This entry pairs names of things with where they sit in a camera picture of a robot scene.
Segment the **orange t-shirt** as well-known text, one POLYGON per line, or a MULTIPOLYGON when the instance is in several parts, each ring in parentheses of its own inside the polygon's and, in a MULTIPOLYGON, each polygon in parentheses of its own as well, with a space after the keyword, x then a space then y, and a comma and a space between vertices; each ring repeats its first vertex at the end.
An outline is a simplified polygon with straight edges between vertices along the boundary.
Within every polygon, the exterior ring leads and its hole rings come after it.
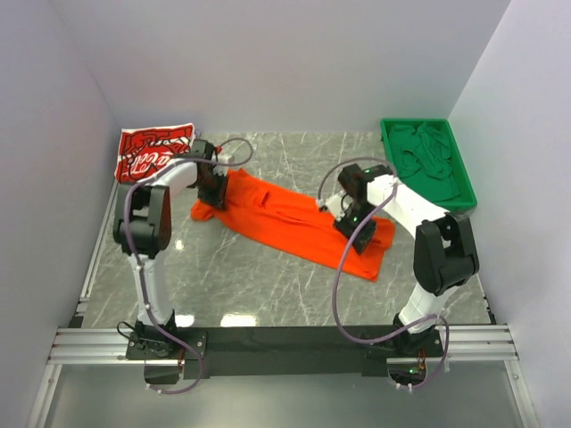
POLYGON ((258 179, 245 169, 229 172, 223 210, 198 201, 190 218, 215 218, 257 243, 328 268, 338 267, 348 241, 334 228, 334 217, 320 212, 311 197, 258 179))

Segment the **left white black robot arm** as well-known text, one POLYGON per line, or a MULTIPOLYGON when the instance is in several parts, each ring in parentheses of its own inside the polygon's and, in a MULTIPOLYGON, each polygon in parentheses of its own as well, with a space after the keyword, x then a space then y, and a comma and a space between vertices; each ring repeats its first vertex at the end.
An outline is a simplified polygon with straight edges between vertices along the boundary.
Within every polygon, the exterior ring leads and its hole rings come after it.
POLYGON ((117 325, 130 329, 129 344, 155 358, 200 357, 186 341, 188 329, 179 328, 166 290, 166 251, 172 237, 171 199, 187 188, 198 200, 220 209, 228 189, 234 155, 223 146, 197 139, 183 152, 152 165, 141 177, 119 185, 112 235, 131 268, 137 290, 137 321, 117 325))

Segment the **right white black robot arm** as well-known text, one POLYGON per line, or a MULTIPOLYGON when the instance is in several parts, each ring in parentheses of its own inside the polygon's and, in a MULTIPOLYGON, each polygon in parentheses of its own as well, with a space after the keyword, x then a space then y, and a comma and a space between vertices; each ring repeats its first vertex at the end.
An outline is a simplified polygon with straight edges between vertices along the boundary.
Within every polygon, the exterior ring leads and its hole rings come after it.
POLYGON ((356 160, 341 163, 337 178, 342 192, 326 201, 335 229, 347 240, 341 258, 362 254, 376 230, 380 211, 395 219, 414 239, 413 273, 416 284, 396 314, 390 333, 371 339, 342 336, 359 345, 395 341, 398 348, 416 349, 436 324, 443 322, 447 300, 479 270, 475 238, 467 215, 447 211, 405 185, 392 164, 382 161, 363 169, 356 160))

